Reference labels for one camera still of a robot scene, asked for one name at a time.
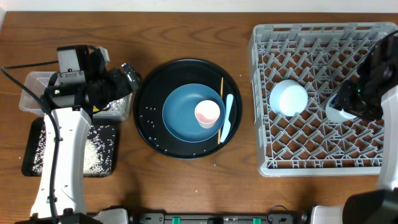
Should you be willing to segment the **light blue cup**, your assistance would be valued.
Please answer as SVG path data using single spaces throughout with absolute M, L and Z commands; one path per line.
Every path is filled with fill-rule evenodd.
M 326 117 L 334 123 L 343 123 L 348 120 L 356 119 L 355 115 L 349 114 L 344 110 L 335 109 L 333 106 L 336 101 L 337 94 L 333 94 L 325 106 Z

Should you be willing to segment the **cooked white rice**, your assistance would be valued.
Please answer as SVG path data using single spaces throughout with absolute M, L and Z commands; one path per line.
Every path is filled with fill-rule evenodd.
M 36 176 L 42 174 L 45 134 L 45 126 L 42 126 L 36 147 L 34 147 L 33 164 L 31 165 L 31 171 Z M 85 144 L 84 177 L 106 177 L 112 173 L 116 134 L 115 125 L 92 125 Z

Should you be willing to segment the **pink cup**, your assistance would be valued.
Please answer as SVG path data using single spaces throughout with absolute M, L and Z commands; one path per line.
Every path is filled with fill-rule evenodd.
M 220 107 L 211 100 L 203 100 L 195 107 L 195 118 L 202 128 L 210 129 L 220 117 Z

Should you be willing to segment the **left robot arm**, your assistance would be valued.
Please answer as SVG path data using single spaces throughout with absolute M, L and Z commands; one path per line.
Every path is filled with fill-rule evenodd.
M 83 191 L 85 144 L 94 108 L 139 89 L 129 63 L 106 69 L 108 51 L 92 45 L 57 49 L 55 72 L 35 100 L 45 113 L 45 154 L 39 191 L 28 223 L 96 223 L 86 213 Z

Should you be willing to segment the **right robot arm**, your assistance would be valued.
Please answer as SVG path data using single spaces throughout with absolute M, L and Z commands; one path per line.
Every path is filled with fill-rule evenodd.
M 326 116 L 384 120 L 382 166 L 377 189 L 350 196 L 342 206 L 315 206 L 303 223 L 397 223 L 397 32 L 375 46 L 358 65 L 359 80 L 344 81 L 326 104 Z

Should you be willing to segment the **dark blue plate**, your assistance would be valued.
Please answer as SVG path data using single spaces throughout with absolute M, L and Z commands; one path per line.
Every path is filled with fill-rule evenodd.
M 220 117 L 210 129 L 202 128 L 195 118 L 195 107 L 203 100 L 214 101 L 220 107 Z M 225 107 L 223 99 L 214 89 L 191 83 L 178 87 L 166 98 L 162 108 L 165 127 L 184 142 L 203 142 L 217 134 L 224 123 Z

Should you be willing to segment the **light blue bowl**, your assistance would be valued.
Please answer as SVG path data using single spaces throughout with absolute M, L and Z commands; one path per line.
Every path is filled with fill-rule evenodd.
M 283 80 L 271 90 L 269 104 L 275 114 L 292 117 L 307 107 L 306 89 L 293 80 Z

